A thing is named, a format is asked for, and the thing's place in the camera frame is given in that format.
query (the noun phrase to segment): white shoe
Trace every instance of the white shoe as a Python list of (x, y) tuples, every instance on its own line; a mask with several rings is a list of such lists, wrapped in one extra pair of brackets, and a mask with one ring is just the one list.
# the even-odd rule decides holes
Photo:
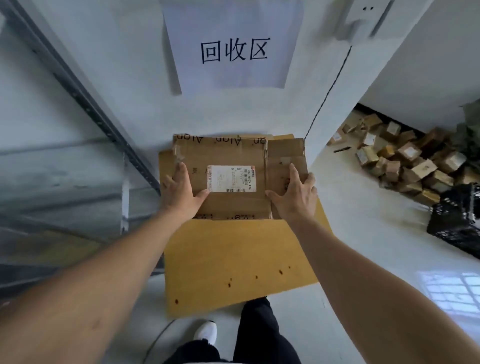
[(206, 339), (210, 345), (215, 345), (216, 341), (216, 323), (207, 321), (201, 325), (193, 336), (194, 340)]

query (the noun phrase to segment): black pants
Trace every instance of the black pants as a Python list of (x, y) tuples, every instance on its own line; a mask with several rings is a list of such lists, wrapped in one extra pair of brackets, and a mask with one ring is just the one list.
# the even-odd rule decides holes
[[(164, 364), (226, 362), (207, 340), (180, 346)], [(248, 301), (242, 312), (233, 353), (234, 363), (300, 364), (293, 346), (280, 335), (278, 323), (266, 298)]]

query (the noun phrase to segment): glossy floor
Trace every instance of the glossy floor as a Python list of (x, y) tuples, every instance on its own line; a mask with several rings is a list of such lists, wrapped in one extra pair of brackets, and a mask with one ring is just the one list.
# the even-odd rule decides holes
[[(358, 166), (355, 149), (333, 153), (343, 146), (326, 147), (311, 168), (334, 234), (424, 293), (480, 344), (480, 260), (428, 235), (426, 208), (380, 189), (376, 179)], [(163, 276), (149, 280), (104, 363), (142, 362), (152, 341), (169, 323), (164, 286)], [(303, 364), (364, 362), (319, 284), (272, 295), (269, 300), (280, 332)], [(162, 363), (181, 343), (191, 340), (206, 319), (218, 325), (220, 355), (232, 360), (240, 311), (237, 305), (175, 321), (146, 362)]]

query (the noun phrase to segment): power cord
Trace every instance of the power cord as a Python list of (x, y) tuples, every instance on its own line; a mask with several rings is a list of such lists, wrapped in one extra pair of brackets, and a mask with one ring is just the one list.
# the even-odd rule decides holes
[(146, 361), (147, 361), (147, 358), (148, 356), (150, 355), (150, 352), (152, 351), (153, 347), (155, 346), (156, 342), (158, 341), (158, 339), (160, 338), (160, 336), (163, 335), (163, 333), (170, 327), (171, 324), (173, 324), (177, 319), (174, 319), (174, 320), (171, 320), (169, 322), (169, 324), (167, 326), (165, 326), (163, 328), (162, 331), (160, 331), (160, 333), (158, 334), (158, 336), (156, 337), (156, 339), (152, 342), (152, 344), (150, 345), (150, 347), (148, 348), (147, 352), (145, 353), (145, 356), (144, 356), (144, 359), (142, 360), (142, 364), (145, 364)]
[(313, 118), (312, 123), (310, 124), (310, 128), (308, 128), (307, 134), (305, 135), (303, 140), (307, 139), (307, 135), (310, 132), (310, 129), (312, 128), (313, 123), (315, 122), (315, 119), (317, 118), (318, 113), (320, 112), (320, 110), (322, 109), (325, 101), (327, 100), (327, 97), (330, 94), (330, 91), (332, 91), (333, 86), (335, 86), (335, 83), (338, 80), (338, 77), (340, 76), (340, 74), (342, 72), (343, 66), (345, 66), (345, 63), (347, 62), (347, 59), (348, 59), (348, 56), (350, 55), (351, 50), (352, 50), (352, 46), (350, 46), (350, 48), (348, 49), (347, 55), (346, 55), (345, 59), (343, 60), (342, 67), (340, 67), (340, 70), (338, 71), (338, 74), (336, 75), (335, 81), (333, 81), (332, 85), (330, 86), (330, 89), (328, 90), (327, 94), (325, 95), (324, 101), (322, 102), (322, 104), (318, 108), (317, 113), (315, 114), (315, 117)]

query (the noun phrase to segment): person's right arm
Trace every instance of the person's right arm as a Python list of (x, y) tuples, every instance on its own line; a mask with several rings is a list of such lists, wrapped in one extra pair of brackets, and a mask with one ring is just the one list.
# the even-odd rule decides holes
[(341, 242), (313, 217), (317, 190), (290, 165), (284, 196), (267, 191), (297, 236), (345, 331), (368, 364), (480, 363), (480, 348), (405, 281)]

